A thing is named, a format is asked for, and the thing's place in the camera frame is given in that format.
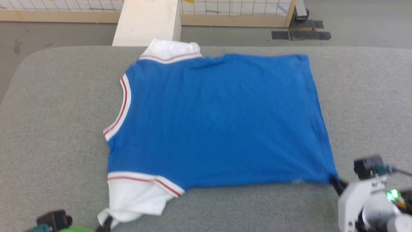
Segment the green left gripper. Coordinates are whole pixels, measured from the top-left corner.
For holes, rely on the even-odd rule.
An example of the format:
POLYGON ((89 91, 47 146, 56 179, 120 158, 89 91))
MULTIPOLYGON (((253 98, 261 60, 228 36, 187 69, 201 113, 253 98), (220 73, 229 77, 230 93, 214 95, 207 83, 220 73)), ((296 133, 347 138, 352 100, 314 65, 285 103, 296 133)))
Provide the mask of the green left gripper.
MULTIPOLYGON (((103 226, 102 226, 102 231, 103 232, 110 232, 111 231, 111 224, 113 221, 112 216, 108 216, 107 219, 105 220, 103 226)), ((86 227, 67 227, 63 228, 61 230, 58 230, 58 232, 95 232, 94 230, 86 227)))

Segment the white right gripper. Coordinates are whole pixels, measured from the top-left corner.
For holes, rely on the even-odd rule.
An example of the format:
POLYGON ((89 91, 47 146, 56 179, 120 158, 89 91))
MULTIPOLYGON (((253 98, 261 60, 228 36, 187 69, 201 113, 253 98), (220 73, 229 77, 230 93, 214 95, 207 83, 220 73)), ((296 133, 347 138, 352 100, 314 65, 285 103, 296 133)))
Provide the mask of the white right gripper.
POLYGON ((386 178, 371 178, 347 183, 330 176, 338 200, 338 228, 341 232, 355 232, 355 222, 361 215, 367 228, 378 225, 387 210, 386 178))

